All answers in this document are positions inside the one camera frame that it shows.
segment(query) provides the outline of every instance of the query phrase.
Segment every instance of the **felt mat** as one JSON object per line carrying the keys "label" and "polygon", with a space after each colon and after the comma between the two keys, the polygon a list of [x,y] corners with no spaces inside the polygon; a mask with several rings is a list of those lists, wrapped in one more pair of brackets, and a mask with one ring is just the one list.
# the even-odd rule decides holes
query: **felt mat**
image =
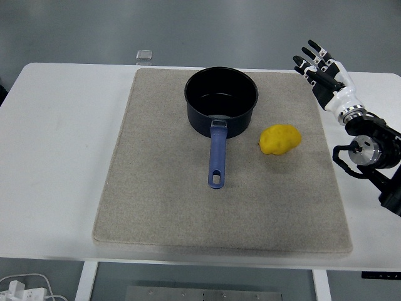
{"label": "felt mat", "polygon": [[[294,73],[248,73],[259,100],[249,127],[227,140],[224,187],[212,189],[210,138],[187,118],[184,87],[194,73],[140,69],[135,75],[94,242],[201,253],[351,252],[317,101],[306,80]],[[274,124],[294,125],[301,144],[281,156],[263,154],[260,133]]]}

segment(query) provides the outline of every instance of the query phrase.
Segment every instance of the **saucepan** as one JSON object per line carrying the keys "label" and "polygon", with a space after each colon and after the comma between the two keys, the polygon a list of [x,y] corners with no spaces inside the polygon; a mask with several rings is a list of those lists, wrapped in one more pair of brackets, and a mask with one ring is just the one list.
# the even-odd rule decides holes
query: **saucepan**
{"label": "saucepan", "polygon": [[228,67],[198,71],[185,86],[191,126],[211,138],[208,184],[224,185],[226,139],[246,130],[258,101],[258,88],[245,73]]}

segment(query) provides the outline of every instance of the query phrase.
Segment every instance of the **blue pot handle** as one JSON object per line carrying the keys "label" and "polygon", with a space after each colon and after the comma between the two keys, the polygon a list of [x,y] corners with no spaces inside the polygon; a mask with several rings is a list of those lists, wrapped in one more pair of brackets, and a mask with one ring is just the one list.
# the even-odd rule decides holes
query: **blue pot handle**
{"label": "blue pot handle", "polygon": [[211,156],[209,161],[209,186],[219,189],[224,185],[226,172],[226,139],[227,123],[224,120],[213,120],[211,125]]}

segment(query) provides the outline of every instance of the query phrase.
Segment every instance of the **white table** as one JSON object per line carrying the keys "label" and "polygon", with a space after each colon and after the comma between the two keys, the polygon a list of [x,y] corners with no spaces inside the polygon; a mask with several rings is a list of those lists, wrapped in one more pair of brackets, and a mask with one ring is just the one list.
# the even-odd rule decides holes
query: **white table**
{"label": "white table", "polygon": [[[401,218],[380,206],[373,184],[336,165],[353,243],[347,257],[182,256],[161,249],[149,253],[95,246],[93,222],[139,68],[153,67],[32,63],[23,69],[0,108],[0,256],[401,271]],[[351,76],[366,108],[400,131],[401,78],[387,73]],[[352,137],[334,116],[320,113],[329,149],[349,144]]]}

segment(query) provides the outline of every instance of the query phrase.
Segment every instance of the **small glass block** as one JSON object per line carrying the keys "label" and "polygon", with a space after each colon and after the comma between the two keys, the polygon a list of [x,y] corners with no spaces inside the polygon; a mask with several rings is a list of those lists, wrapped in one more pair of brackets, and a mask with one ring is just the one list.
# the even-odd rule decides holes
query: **small glass block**
{"label": "small glass block", "polygon": [[138,50],[137,60],[151,60],[152,50]]}

